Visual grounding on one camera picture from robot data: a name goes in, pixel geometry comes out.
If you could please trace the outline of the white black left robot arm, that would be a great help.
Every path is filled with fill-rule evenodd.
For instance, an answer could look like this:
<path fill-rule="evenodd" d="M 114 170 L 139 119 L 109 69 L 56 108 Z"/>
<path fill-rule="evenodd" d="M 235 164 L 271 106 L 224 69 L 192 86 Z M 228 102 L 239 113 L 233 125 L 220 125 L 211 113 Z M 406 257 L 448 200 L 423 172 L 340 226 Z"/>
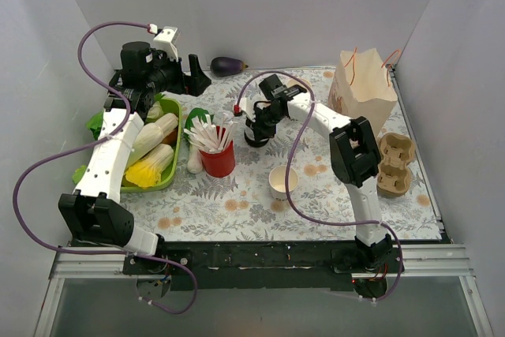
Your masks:
<path fill-rule="evenodd" d="M 190 73 L 185 74 L 181 59 L 171 59 L 167 48 L 155 49 L 142 41 L 124 44 L 121 62 L 104 103 L 99 135 L 104 142 L 94 147 L 82 179 L 73 193 L 61 195 L 58 208 L 75 239 L 140 254 L 142 266 L 158 274 L 166 268 L 168 256 L 157 247 L 158 236 L 137 226 L 120 205 L 123 172 L 155 96 L 160 92 L 199 96 L 211 79 L 196 55 L 189 56 Z"/>

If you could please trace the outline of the white paper coffee cup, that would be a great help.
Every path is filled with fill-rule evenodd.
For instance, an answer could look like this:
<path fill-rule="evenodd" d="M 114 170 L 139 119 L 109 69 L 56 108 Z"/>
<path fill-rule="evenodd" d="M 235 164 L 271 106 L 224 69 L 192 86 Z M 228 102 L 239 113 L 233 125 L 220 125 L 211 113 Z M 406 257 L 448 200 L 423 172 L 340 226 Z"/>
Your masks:
<path fill-rule="evenodd" d="M 273 168 L 268 177 L 270 192 L 275 200 L 286 200 L 286 190 L 288 188 L 291 193 L 297 188 L 299 177 L 297 171 L 290 168 L 288 173 L 286 165 L 281 165 Z"/>

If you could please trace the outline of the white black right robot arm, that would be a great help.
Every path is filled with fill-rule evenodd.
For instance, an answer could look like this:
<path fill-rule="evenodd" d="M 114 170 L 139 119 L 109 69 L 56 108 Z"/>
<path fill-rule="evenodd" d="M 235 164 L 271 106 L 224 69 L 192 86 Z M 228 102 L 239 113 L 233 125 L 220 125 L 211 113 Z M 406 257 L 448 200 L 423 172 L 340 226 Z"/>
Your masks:
<path fill-rule="evenodd" d="M 356 228 L 358 265 L 365 271 L 378 270 L 392 250 L 392 231 L 383 223 L 376 189 L 380 152 L 367 118 L 343 116 L 315 100 L 313 90 L 297 80 L 288 87 L 279 79 L 282 72 L 260 73 L 260 90 L 264 99 L 252 101 L 238 96 L 234 114 L 245 114 L 246 142 L 263 147 L 275 136 L 276 126 L 289 118 L 301 122 L 327 139 L 331 169 L 347 189 Z"/>

